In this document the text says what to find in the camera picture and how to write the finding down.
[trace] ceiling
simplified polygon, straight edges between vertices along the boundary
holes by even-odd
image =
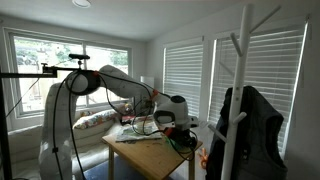
[[[0,14],[93,33],[149,41],[239,0],[0,0]]]

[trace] ceiling light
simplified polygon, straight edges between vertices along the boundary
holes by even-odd
[[[91,3],[88,0],[72,0],[73,4],[81,8],[89,8]]]

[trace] white coat rack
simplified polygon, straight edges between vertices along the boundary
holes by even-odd
[[[260,25],[267,21],[273,14],[280,10],[280,6],[270,12],[265,18],[251,28],[253,5],[248,4],[243,9],[241,29],[240,29],[240,44],[235,37],[234,33],[231,33],[230,37],[237,51],[237,65],[235,70],[235,77],[232,90],[231,107],[229,112],[229,123],[227,136],[224,137],[214,127],[209,126],[220,139],[225,142],[223,165],[221,180],[230,180],[233,164],[234,148],[238,130],[238,123],[246,117],[245,112],[240,113],[242,93],[243,93],[243,82],[244,73],[246,69],[246,60],[248,54],[248,47],[250,42],[250,34],[254,32]]]

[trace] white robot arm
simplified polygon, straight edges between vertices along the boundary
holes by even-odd
[[[99,71],[76,70],[62,83],[52,85],[47,96],[39,154],[42,179],[72,179],[69,140],[76,101],[78,96],[88,95],[99,87],[123,98],[150,97],[155,102],[154,118],[160,124],[181,131],[198,126],[197,117],[188,116],[187,103],[181,96],[169,98],[110,65]]]

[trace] table leg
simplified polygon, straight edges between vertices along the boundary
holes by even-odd
[[[195,176],[195,153],[191,154],[189,158],[192,158],[189,161],[189,180],[194,180]]]
[[[109,147],[109,169],[108,169],[108,179],[114,179],[114,152],[111,147]]]

